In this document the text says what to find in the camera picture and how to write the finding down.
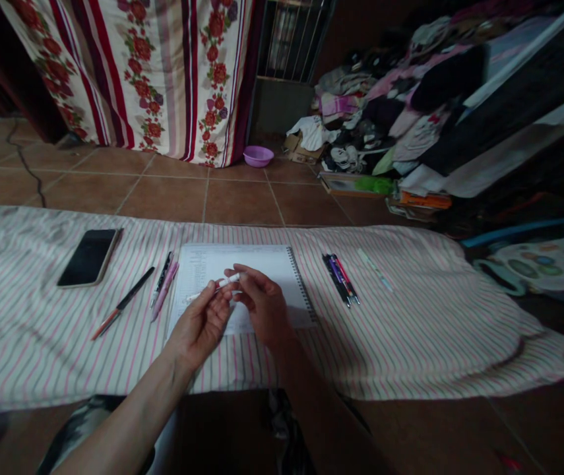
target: hand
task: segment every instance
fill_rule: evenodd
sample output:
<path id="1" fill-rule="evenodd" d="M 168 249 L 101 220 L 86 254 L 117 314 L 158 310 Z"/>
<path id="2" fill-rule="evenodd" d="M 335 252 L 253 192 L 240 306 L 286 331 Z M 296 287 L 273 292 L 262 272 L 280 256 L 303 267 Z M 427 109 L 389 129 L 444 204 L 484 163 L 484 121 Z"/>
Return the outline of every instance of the hand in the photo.
<path id="1" fill-rule="evenodd" d="M 166 350 L 176 357 L 179 365 L 196 371 L 211 355 L 224 334 L 229 320 L 229 302 L 237 284 L 223 287 L 217 294 L 216 283 L 210 280 L 207 287 L 178 319 Z"/>
<path id="2" fill-rule="evenodd" d="M 242 293 L 234 295 L 234 300 L 246 306 L 255 335 L 276 353 L 286 342 L 297 338 L 288 321 L 282 289 L 259 270 L 242 264 L 234 264 L 234 269 L 225 269 L 224 274 L 230 277 L 237 272 L 242 273 L 239 280 Z"/>

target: phone screen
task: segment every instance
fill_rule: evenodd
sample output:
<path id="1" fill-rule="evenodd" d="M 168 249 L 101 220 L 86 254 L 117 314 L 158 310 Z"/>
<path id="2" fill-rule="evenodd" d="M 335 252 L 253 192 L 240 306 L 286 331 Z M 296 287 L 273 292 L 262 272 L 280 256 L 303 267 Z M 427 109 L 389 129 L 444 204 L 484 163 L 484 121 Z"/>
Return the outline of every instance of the phone screen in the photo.
<path id="1" fill-rule="evenodd" d="M 95 283 L 116 235 L 117 230 L 86 231 L 57 285 L 69 287 Z"/>

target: notebook spiral binding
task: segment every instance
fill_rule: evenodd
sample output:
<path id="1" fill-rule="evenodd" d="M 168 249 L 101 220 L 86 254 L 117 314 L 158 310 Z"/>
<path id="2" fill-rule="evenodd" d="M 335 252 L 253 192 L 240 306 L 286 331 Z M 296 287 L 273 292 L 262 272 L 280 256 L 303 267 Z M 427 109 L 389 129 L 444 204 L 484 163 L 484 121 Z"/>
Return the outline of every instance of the notebook spiral binding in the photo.
<path id="1" fill-rule="evenodd" d="M 301 274 L 299 273 L 299 269 L 297 267 L 297 261 L 295 260 L 295 254 L 293 253 L 292 247 L 286 248 L 288 251 L 288 256 L 290 258 L 290 262 L 293 266 L 293 272 L 295 272 L 295 279 L 297 280 L 297 284 L 299 284 L 299 289 L 301 291 L 301 296 L 306 303 L 306 307 L 308 308 L 308 314 L 310 315 L 310 320 L 314 323 L 317 322 L 317 314 L 315 313 L 315 308 L 313 307 L 312 302 L 310 301 L 310 297 L 308 296 L 308 292 L 306 292 L 306 286 L 303 284 L 303 280 L 301 278 Z"/>

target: striped mattress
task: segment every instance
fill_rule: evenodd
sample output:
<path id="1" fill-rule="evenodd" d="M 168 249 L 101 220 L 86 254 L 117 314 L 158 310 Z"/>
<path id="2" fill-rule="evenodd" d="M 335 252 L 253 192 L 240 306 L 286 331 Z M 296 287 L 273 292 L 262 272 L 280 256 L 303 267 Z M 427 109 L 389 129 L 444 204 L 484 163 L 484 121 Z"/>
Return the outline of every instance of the striped mattress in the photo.
<path id="1" fill-rule="evenodd" d="M 125 231 L 100 285 L 55 286 L 85 231 L 118 227 Z M 105 337 L 89 338 L 148 267 L 190 242 L 291 245 L 319 322 L 299 337 L 323 375 L 352 398 L 503 396 L 564 378 L 564 336 L 522 311 L 474 271 L 456 243 L 433 232 L 216 226 L 0 206 L 0 411 L 129 393 L 163 347 L 171 303 L 150 323 L 146 285 Z M 361 261 L 359 247 L 394 292 Z M 339 256 L 362 305 L 342 304 L 321 253 Z M 255 335 L 231 335 L 191 392 L 278 384 Z"/>

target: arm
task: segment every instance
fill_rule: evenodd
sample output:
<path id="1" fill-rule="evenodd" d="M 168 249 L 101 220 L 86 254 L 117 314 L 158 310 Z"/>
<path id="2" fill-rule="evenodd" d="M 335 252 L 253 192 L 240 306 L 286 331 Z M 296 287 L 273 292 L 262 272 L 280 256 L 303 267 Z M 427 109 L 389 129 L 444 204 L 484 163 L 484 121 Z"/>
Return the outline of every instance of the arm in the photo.
<path id="1" fill-rule="evenodd" d="M 185 394 L 192 375 L 214 350 L 229 319 L 232 286 L 214 296 L 211 281 L 177 322 L 161 354 L 137 386 L 56 474 L 138 474 Z"/>
<path id="2" fill-rule="evenodd" d="M 291 328 L 279 285 L 239 264 L 242 294 L 258 339 L 271 351 L 311 458 L 320 474 L 386 474 L 386 458 L 334 389 L 315 369 Z M 226 270 L 229 276 L 235 273 Z"/>

